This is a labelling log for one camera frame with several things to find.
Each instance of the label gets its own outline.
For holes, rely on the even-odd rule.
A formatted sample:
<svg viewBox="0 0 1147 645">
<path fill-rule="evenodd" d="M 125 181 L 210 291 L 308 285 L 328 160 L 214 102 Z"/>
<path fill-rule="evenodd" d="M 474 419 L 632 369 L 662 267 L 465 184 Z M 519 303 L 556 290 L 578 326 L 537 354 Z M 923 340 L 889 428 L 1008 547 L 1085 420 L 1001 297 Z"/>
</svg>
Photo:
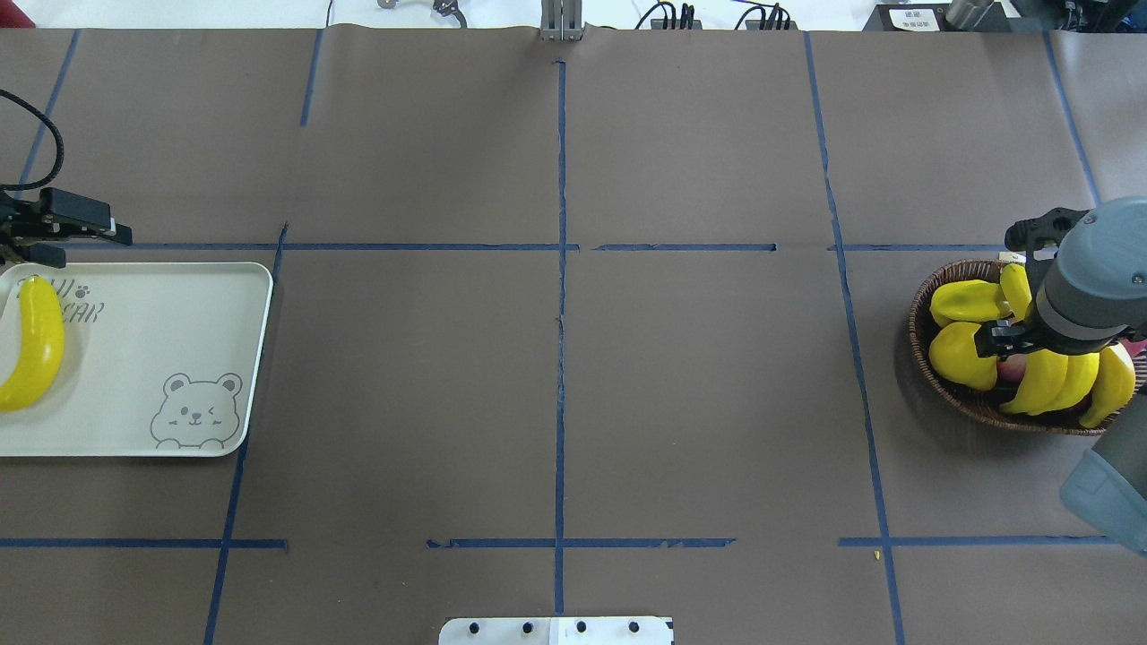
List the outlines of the label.
<svg viewBox="0 0 1147 645">
<path fill-rule="evenodd" d="M 892 26 L 904 31 L 939 31 L 939 21 L 931 9 L 889 9 Z"/>
</svg>

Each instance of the toy banana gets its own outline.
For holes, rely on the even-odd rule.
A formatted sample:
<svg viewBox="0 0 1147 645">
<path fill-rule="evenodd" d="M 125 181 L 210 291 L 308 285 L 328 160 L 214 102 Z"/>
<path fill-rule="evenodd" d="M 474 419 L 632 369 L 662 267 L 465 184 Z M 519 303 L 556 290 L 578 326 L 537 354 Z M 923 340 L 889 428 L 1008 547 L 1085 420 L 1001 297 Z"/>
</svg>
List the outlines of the toy banana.
<svg viewBox="0 0 1147 645">
<path fill-rule="evenodd" d="M 988 391 L 996 387 L 999 359 L 976 355 L 975 322 L 952 322 L 939 331 L 928 347 L 928 360 L 936 373 L 949 381 L 963 383 L 972 389 Z"/>
<path fill-rule="evenodd" d="M 1022 264 L 1009 264 L 1000 270 L 1000 288 L 1008 306 L 1015 317 L 1023 320 L 1031 305 L 1031 286 L 1028 283 L 1028 270 Z"/>
<path fill-rule="evenodd" d="M 64 317 L 52 283 L 32 275 L 19 288 L 19 358 L 0 386 L 0 411 L 21 410 L 48 391 L 64 357 Z"/>
<path fill-rule="evenodd" d="M 941 327 L 946 327 L 952 320 L 985 322 L 1012 314 L 1012 308 L 1004 300 L 1004 289 L 983 280 L 941 285 L 933 294 L 928 310 Z"/>
<path fill-rule="evenodd" d="M 1068 357 L 1041 349 L 1028 355 L 1028 367 L 1015 398 L 1000 405 L 1000 412 L 1022 414 L 1046 410 L 1063 388 L 1068 376 Z"/>
<path fill-rule="evenodd" d="M 1094 428 L 1103 419 L 1123 407 L 1136 394 L 1136 367 L 1131 355 L 1122 344 L 1105 347 L 1099 351 L 1099 374 L 1091 390 L 1091 407 L 1079 419 L 1079 425 Z"/>
<path fill-rule="evenodd" d="M 1043 410 L 1029 412 L 1028 414 L 1043 414 L 1053 410 L 1066 410 L 1083 401 L 1095 383 L 1099 374 L 1099 352 L 1084 353 L 1082 356 L 1068 357 L 1068 374 L 1063 379 L 1063 387 Z"/>
</svg>

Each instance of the white metal plate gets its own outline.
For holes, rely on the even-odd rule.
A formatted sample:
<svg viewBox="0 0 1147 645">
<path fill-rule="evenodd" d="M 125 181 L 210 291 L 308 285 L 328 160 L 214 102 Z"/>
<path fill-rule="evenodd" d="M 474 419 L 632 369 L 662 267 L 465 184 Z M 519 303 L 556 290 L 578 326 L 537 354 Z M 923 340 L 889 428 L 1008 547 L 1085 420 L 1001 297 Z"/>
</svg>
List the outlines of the white metal plate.
<svg viewBox="0 0 1147 645">
<path fill-rule="evenodd" d="M 672 624 L 656 616 L 454 619 L 438 645 L 672 645 Z"/>
<path fill-rule="evenodd" d="M 19 285 L 64 310 L 60 375 L 0 413 L 0 456 L 218 457 L 247 436 L 272 280 L 256 263 L 22 264 L 0 274 L 0 379 L 19 352 Z"/>
</svg>

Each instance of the white floor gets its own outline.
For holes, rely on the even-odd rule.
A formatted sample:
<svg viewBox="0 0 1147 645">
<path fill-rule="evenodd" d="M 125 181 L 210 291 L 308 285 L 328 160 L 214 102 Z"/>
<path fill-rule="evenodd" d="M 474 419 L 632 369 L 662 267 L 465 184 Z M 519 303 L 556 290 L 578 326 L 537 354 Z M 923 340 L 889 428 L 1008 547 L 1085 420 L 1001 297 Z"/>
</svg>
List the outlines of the white floor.
<svg viewBox="0 0 1147 645">
<path fill-rule="evenodd" d="M 317 28 L 326 23 L 328 5 L 327 0 L 16 0 L 16 3 L 39 26 L 111 29 Z M 459 3 L 473 28 L 537 26 L 541 18 L 539 0 L 460 0 Z M 376 0 L 334 0 L 330 23 L 457 28 L 452 18 L 434 14 L 431 5 L 431 0 L 399 0 L 395 9 L 381 9 Z M 632 29 L 651 5 L 651 0 L 585 0 L 584 18 L 592 24 Z M 736 0 L 699 0 L 694 5 L 705 29 L 732 29 L 748 8 Z M 873 0 L 782 1 L 802 29 L 820 31 L 858 31 L 875 5 Z M 1005 1 L 1004 6 L 1015 15 L 1011 2 Z"/>
</svg>

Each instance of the white tray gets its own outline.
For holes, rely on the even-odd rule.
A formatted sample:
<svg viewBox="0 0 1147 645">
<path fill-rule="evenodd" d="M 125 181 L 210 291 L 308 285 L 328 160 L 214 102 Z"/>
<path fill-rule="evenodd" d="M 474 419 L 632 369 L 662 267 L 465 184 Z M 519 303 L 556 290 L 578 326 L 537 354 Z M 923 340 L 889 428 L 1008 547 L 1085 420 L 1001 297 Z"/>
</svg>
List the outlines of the white tray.
<svg viewBox="0 0 1147 645">
<path fill-rule="evenodd" d="M 67 333 L 36 404 L 0 412 L 0 456 L 219 457 L 247 436 L 271 306 L 256 263 L 22 264 L 0 274 L 0 381 L 19 351 L 18 285 L 52 280 Z"/>
</svg>

